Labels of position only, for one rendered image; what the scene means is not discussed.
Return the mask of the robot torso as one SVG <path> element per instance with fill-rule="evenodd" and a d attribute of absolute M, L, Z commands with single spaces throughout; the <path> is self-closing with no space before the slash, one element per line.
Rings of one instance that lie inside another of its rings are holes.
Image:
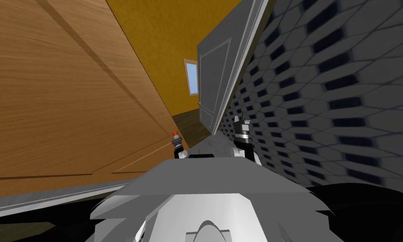
<path fill-rule="evenodd" d="M 169 159 L 107 197 L 87 242 L 343 242 L 306 188 L 243 157 Z"/>

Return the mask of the brown wooden door leaf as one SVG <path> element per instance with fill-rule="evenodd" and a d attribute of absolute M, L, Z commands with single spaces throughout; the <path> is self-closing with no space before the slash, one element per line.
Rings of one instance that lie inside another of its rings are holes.
<path fill-rule="evenodd" d="M 136 178 L 174 131 L 106 0 L 0 0 L 0 197 Z"/>

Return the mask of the grey panelled door leaf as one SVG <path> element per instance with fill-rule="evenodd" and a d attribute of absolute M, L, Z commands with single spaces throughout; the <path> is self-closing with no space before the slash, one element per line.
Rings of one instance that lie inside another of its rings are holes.
<path fill-rule="evenodd" d="M 273 0 L 241 0 L 199 43 L 200 122 L 215 134 L 254 37 Z"/>

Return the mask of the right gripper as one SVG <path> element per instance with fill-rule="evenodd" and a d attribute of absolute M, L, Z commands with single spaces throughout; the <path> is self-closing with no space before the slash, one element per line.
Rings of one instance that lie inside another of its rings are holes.
<path fill-rule="evenodd" d="M 248 139 L 249 138 L 249 126 L 250 126 L 250 121 L 246 121 L 246 113 L 242 112 L 241 114 L 241 120 L 239 116 L 234 117 L 234 136 L 235 138 L 242 138 L 242 139 Z"/>

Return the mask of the small window with pale frame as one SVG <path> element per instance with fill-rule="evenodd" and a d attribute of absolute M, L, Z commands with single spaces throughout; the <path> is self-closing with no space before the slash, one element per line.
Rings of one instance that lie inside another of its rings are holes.
<path fill-rule="evenodd" d="M 198 95 L 198 64 L 197 61 L 184 59 L 185 73 L 189 96 Z"/>

